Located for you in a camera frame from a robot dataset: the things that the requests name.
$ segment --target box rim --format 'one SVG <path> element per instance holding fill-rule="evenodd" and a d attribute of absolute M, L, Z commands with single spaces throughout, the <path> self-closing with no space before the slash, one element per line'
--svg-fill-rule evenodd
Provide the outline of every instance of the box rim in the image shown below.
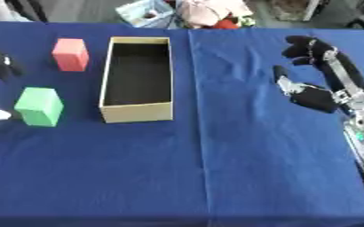
<path fill-rule="evenodd" d="M 147 103 L 147 104 L 129 104 L 129 105 L 111 105 L 105 106 L 105 95 L 107 91 L 107 78 L 108 78 L 108 71 L 110 69 L 110 62 L 111 62 L 111 54 L 113 52 L 113 43 L 153 43 L 153 44 L 167 44 L 169 50 L 169 58 L 170 58 L 170 86 L 171 86 L 171 97 L 170 101 L 168 102 L 160 102 L 160 103 Z M 171 47 L 170 47 L 170 38 L 163 37 L 163 36 L 148 36 L 148 37 L 133 37 L 133 36 L 112 36 L 110 37 L 110 41 L 107 48 L 107 60 L 105 64 L 105 71 L 102 78 L 102 85 L 100 87 L 100 96 L 99 96 L 99 108 L 109 108 L 109 107 L 128 107 L 128 106 L 147 106 L 147 105 L 158 105 L 158 104 L 172 104 L 174 99 L 174 76 L 173 76 L 173 66 L 172 66 L 172 54 L 171 54 Z"/>

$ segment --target cube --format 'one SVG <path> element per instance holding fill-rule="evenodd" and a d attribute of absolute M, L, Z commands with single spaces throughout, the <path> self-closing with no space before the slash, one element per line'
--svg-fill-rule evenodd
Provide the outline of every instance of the cube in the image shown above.
<path fill-rule="evenodd" d="M 62 71 L 85 71 L 89 55 L 83 39 L 60 38 L 55 44 L 52 56 Z"/>
<path fill-rule="evenodd" d="M 63 104 L 54 89 L 26 88 L 15 105 L 27 125 L 55 127 Z"/>

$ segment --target red cube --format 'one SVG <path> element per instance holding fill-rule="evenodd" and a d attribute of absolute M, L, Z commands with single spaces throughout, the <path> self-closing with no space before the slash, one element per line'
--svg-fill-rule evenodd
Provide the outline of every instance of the red cube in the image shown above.
<path fill-rule="evenodd" d="M 82 72 L 85 70 L 90 58 L 83 39 L 58 39 L 52 55 L 62 71 Z"/>

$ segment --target cardboard box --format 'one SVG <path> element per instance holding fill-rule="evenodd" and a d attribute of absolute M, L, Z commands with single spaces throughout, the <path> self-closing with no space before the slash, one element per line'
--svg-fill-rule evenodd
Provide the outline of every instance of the cardboard box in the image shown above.
<path fill-rule="evenodd" d="M 112 37 L 99 108 L 106 123 L 172 120 L 167 37 Z"/>
<path fill-rule="evenodd" d="M 15 110 L 27 125 L 55 127 L 63 110 L 63 104 L 54 89 L 26 88 Z"/>
<path fill-rule="evenodd" d="M 52 55 L 62 71 L 82 72 L 89 60 L 88 51 L 82 39 L 58 39 Z"/>

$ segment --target white container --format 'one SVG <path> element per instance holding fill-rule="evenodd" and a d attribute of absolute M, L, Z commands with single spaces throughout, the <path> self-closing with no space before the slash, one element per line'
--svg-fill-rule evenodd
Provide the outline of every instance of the white container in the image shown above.
<path fill-rule="evenodd" d="M 140 0 L 115 8 L 115 11 L 134 27 L 167 28 L 174 14 L 174 10 L 163 0 Z M 155 16 L 145 18 L 149 12 L 154 12 Z"/>

